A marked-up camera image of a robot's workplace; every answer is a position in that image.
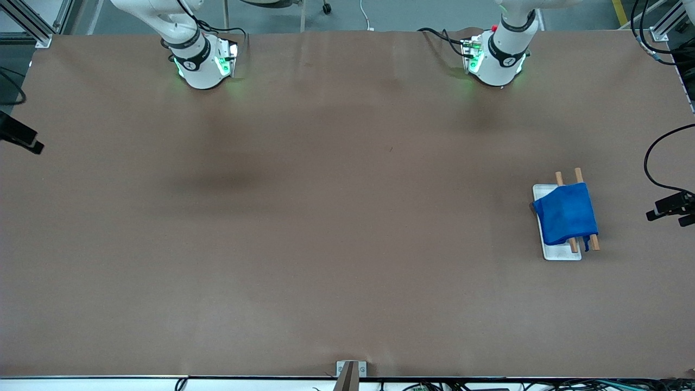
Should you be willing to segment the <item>white towel rack wooden bars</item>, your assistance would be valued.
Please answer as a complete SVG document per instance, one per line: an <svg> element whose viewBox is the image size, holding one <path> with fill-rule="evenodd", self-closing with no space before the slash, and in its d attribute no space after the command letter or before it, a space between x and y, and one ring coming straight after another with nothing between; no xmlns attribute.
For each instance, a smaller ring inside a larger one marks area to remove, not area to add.
<svg viewBox="0 0 695 391"><path fill-rule="evenodd" d="M581 181L583 181L585 183L583 171L579 167L575 168L575 179L576 179L575 183L578 183ZM558 185L558 186L575 184L575 183L567 184L564 181L563 174L560 171L558 171L554 174L554 180L555 180L554 185ZM530 208L534 212L534 210L532 208L533 201L530 204ZM583 258L583 252L586 252L584 250L583 244L577 243L574 238L569 240L568 243L561 245L560 247L546 247L545 245L543 245L541 238L540 238L540 242L541 242L542 253L543 253L544 259L547 261L579 261ZM590 251L599 251L601 249L598 236L597 237L592 236L591 245L592 245L593 249Z"/></svg>

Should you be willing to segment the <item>aluminium frame profile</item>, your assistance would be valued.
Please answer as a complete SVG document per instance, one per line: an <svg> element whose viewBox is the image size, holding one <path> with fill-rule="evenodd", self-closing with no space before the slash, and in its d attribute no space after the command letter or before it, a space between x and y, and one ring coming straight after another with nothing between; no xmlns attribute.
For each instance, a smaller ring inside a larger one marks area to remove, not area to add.
<svg viewBox="0 0 695 391"><path fill-rule="evenodd" d="M662 17L649 28L651 39L655 42L667 42L668 33L687 19L687 10L683 0L658 0L650 9L655 10L671 1L674 3L670 9L665 11Z"/></svg>
<svg viewBox="0 0 695 391"><path fill-rule="evenodd" d="M54 35L67 32L76 0L0 0L0 43L48 48Z"/></svg>

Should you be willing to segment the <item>blue microfibre towel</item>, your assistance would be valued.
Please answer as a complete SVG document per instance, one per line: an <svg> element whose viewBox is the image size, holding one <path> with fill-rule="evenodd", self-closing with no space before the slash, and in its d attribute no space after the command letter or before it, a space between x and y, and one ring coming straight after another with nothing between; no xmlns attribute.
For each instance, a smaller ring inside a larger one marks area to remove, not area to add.
<svg viewBox="0 0 695 391"><path fill-rule="evenodd" d="M546 247L560 247L572 238L592 250L592 236L599 229L586 183L534 185L532 208L539 222L540 238Z"/></svg>

